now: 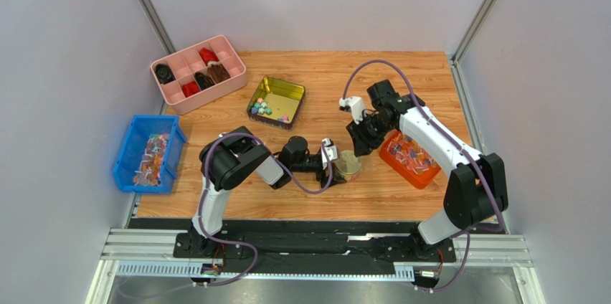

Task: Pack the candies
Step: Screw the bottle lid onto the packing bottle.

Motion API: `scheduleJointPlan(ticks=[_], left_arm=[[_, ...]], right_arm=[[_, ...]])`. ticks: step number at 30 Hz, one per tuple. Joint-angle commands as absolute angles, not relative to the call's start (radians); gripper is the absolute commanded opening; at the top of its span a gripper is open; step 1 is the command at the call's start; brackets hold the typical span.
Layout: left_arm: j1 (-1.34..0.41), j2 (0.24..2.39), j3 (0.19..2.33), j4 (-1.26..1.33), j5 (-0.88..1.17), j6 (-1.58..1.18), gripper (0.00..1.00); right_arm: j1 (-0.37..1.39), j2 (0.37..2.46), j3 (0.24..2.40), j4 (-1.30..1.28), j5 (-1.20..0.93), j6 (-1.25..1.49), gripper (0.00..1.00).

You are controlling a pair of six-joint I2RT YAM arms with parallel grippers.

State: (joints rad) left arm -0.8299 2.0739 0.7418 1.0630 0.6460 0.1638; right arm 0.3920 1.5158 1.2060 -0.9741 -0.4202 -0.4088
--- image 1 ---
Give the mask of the square tin of star candies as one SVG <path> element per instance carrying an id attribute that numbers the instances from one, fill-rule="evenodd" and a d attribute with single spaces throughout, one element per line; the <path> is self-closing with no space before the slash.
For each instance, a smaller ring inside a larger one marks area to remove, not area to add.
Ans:
<path id="1" fill-rule="evenodd" d="M 252 121 L 292 131 L 305 97 L 304 85 L 264 76 L 250 99 L 246 113 Z"/>

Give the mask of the white round lid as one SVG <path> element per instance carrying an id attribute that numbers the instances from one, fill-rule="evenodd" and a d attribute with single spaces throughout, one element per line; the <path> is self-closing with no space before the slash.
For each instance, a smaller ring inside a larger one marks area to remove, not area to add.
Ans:
<path id="1" fill-rule="evenodd" d="M 344 150 L 339 153 L 335 165 L 338 172 L 343 176 L 353 176 L 360 172 L 362 162 L 352 150 Z"/>

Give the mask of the blue plastic bin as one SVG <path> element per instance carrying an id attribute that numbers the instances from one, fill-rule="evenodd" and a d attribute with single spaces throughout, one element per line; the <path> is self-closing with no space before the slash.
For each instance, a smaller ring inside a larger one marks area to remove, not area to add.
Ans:
<path id="1" fill-rule="evenodd" d="M 118 190 L 170 194 L 186 142 L 177 115 L 134 115 L 113 166 Z"/>

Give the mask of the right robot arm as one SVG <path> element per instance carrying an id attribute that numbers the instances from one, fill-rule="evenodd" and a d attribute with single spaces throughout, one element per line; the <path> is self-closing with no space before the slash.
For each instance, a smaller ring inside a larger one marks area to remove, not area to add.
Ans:
<path id="1" fill-rule="evenodd" d="M 421 260 L 433 255 L 445 240 L 475 227 L 508 208 L 506 172 L 502 158 L 469 146 L 446 128 L 414 93 L 401 96 L 390 81 L 368 88 L 374 109 L 368 112 L 360 97 L 343 96 L 342 111 L 352 115 L 346 129 L 356 156 L 378 149 L 392 129 L 410 137 L 428 152 L 447 176 L 443 207 L 416 224 L 409 233 L 409 251 Z"/>

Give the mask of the clear plastic cup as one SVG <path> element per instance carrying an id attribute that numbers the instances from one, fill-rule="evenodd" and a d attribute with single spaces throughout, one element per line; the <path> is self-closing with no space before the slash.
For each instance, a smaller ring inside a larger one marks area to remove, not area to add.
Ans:
<path id="1" fill-rule="evenodd" d="M 359 171 L 341 171 L 339 169 L 337 170 L 337 176 L 344 183 L 355 181 L 358 178 L 359 174 Z"/>

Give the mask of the orange tray of candies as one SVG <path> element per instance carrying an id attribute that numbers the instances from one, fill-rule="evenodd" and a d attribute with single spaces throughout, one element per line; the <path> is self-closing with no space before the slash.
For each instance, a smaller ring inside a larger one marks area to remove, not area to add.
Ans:
<path id="1" fill-rule="evenodd" d="M 400 131 L 383 142 L 379 156 L 416 189 L 427 187 L 441 171 L 424 148 Z"/>

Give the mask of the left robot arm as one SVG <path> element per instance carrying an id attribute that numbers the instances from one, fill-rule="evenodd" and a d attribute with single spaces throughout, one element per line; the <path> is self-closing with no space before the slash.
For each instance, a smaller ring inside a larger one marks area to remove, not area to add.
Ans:
<path id="1" fill-rule="evenodd" d="M 202 193 L 182 246 L 205 257 L 220 246 L 216 234 L 221 232 L 229 196 L 251 174 L 259 176 L 272 189 L 293 181 L 294 173 L 314 174 L 320 189 L 300 188 L 309 194 L 320 194 L 331 186 L 346 183 L 336 168 L 338 157 L 338 149 L 329 138 L 319 143 L 316 153 L 311 153 L 305 138 L 292 136 L 281 151 L 273 153 L 244 126 L 220 135 L 199 154 Z"/>

